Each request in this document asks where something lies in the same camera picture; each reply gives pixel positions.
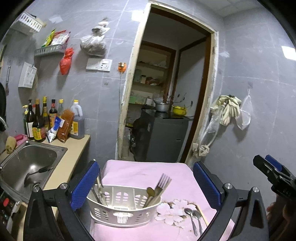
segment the sponge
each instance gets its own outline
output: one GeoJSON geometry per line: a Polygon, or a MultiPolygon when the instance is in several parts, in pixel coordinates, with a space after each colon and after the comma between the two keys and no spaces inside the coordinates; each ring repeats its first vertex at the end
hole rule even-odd
{"type": "Polygon", "coordinates": [[[13,150],[15,149],[16,144],[17,144],[17,140],[14,137],[10,137],[10,136],[7,137],[6,144],[5,144],[6,152],[8,154],[12,153],[13,150]]]}

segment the wall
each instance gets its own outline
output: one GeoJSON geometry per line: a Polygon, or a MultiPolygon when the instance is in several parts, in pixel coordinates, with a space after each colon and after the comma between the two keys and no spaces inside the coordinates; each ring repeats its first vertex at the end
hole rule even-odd
{"type": "Polygon", "coordinates": [[[186,116],[194,116],[197,105],[197,100],[200,92],[200,84],[202,81],[203,66],[205,63],[205,42],[196,45],[181,53],[180,66],[174,101],[184,101],[176,105],[190,106],[186,116]]]}
{"type": "Polygon", "coordinates": [[[296,62],[286,59],[281,48],[293,45],[275,17],[263,8],[223,20],[229,57],[222,94],[243,100],[250,87],[254,115],[244,131],[234,122],[221,128],[205,164],[222,182],[236,188],[257,186],[267,207],[275,194],[266,176],[253,166],[253,157],[270,154],[296,173],[296,62]]]}
{"type": "MultiPolygon", "coordinates": [[[[194,15],[219,31],[220,50],[224,50],[223,20],[212,10],[193,0],[163,0],[162,2],[194,15]]],[[[126,77],[124,73],[122,80],[120,80],[117,64],[122,61],[129,62],[139,25],[139,22],[131,19],[132,11],[144,10],[146,4],[146,0],[89,0],[87,3],[78,0],[55,0],[54,2],[36,0],[28,11],[45,20],[48,26],[42,30],[42,34],[35,34],[31,38],[32,42],[29,39],[24,42],[22,37],[13,44],[13,55],[16,59],[22,59],[31,55],[35,48],[41,46],[46,35],[54,27],[57,31],[63,29],[71,31],[68,46],[73,47],[75,53],[69,74],[62,76],[59,72],[58,64],[62,58],[61,55],[43,57],[38,66],[37,96],[41,98],[43,95],[47,95],[48,99],[63,98],[65,107],[69,107],[74,98],[79,99],[86,118],[86,133],[91,135],[89,148],[84,153],[83,160],[96,158],[99,164],[103,166],[108,159],[115,157],[119,89],[120,87],[122,89],[126,77]],[[63,21],[51,24],[48,18],[53,15],[60,15],[63,21]],[[86,71],[88,56],[80,50],[80,38],[91,34],[91,28],[96,26],[104,17],[108,17],[109,27],[111,28],[105,35],[106,58],[113,59],[111,71],[110,73],[86,71]]],[[[223,70],[223,60],[219,63],[219,68],[223,70]]],[[[8,124],[11,126],[8,134],[14,133],[15,130],[17,132],[22,131],[21,106],[24,102],[27,102],[30,96],[30,93],[27,93],[23,97],[20,94],[22,90],[17,89],[19,76],[20,72],[16,72],[15,77],[11,78],[10,82],[11,91],[14,91],[14,94],[11,94],[10,99],[13,107],[10,106],[7,110],[8,124]]],[[[217,77],[218,93],[221,80],[222,76],[217,77]]]]}
{"type": "Polygon", "coordinates": [[[143,40],[178,50],[204,35],[173,19],[150,13],[143,40]]]}
{"type": "MultiPolygon", "coordinates": [[[[31,14],[40,16],[47,20],[50,16],[58,13],[61,10],[61,1],[35,1],[28,8],[31,14]]],[[[11,65],[9,77],[9,95],[7,96],[6,116],[8,130],[0,132],[0,153],[5,149],[5,142],[9,135],[24,133],[23,128],[23,105],[28,104],[28,99],[36,98],[36,90],[38,82],[35,81],[33,88],[18,88],[20,74],[24,62],[34,64],[34,50],[39,48],[50,32],[53,29],[53,24],[47,21],[47,26],[42,28],[38,34],[27,36],[23,33],[9,29],[7,35],[2,40],[2,44],[7,43],[7,48],[4,53],[4,64],[1,71],[0,82],[5,86],[6,74],[8,66],[11,65]]],[[[35,60],[35,66],[39,67],[40,61],[35,60]]]]}

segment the faucet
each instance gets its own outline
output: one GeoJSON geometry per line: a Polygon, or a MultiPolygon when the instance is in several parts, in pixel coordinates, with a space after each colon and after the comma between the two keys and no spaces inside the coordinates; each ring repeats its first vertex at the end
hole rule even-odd
{"type": "Polygon", "coordinates": [[[5,130],[8,129],[8,125],[6,123],[6,121],[0,116],[0,122],[4,125],[5,130]]]}

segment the soy sauce bottle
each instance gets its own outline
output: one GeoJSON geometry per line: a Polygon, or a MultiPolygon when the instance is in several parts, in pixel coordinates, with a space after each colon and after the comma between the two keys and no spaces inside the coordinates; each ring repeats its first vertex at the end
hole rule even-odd
{"type": "Polygon", "coordinates": [[[28,113],[26,114],[26,129],[29,140],[34,140],[33,134],[33,122],[35,120],[35,114],[33,112],[32,100],[29,100],[28,113]]]}
{"type": "Polygon", "coordinates": [[[54,120],[57,116],[57,109],[55,108],[55,99],[52,99],[52,107],[49,110],[49,128],[53,128],[54,120]]]}
{"type": "Polygon", "coordinates": [[[40,115],[40,100],[35,100],[35,120],[33,122],[33,135],[37,142],[42,142],[46,138],[43,117],[40,115]]]}

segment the white plastic basket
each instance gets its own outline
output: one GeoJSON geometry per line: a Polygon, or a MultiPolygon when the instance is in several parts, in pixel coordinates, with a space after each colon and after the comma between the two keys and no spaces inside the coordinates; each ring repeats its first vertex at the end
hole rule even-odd
{"type": "Polygon", "coordinates": [[[102,192],[106,195],[108,206],[96,202],[94,194],[87,195],[91,218],[100,224],[112,227],[139,227],[147,224],[157,214],[156,207],[161,203],[143,208],[147,200],[146,189],[129,186],[104,185],[102,192]]]}
{"type": "Polygon", "coordinates": [[[11,28],[22,32],[26,35],[32,35],[40,31],[42,24],[38,22],[34,17],[29,13],[23,12],[18,18],[14,21],[11,28]]]}
{"type": "Polygon", "coordinates": [[[42,56],[42,55],[49,55],[49,54],[56,54],[56,53],[65,53],[66,48],[67,48],[67,43],[49,45],[47,47],[36,49],[35,52],[34,52],[34,56],[42,56]]]}

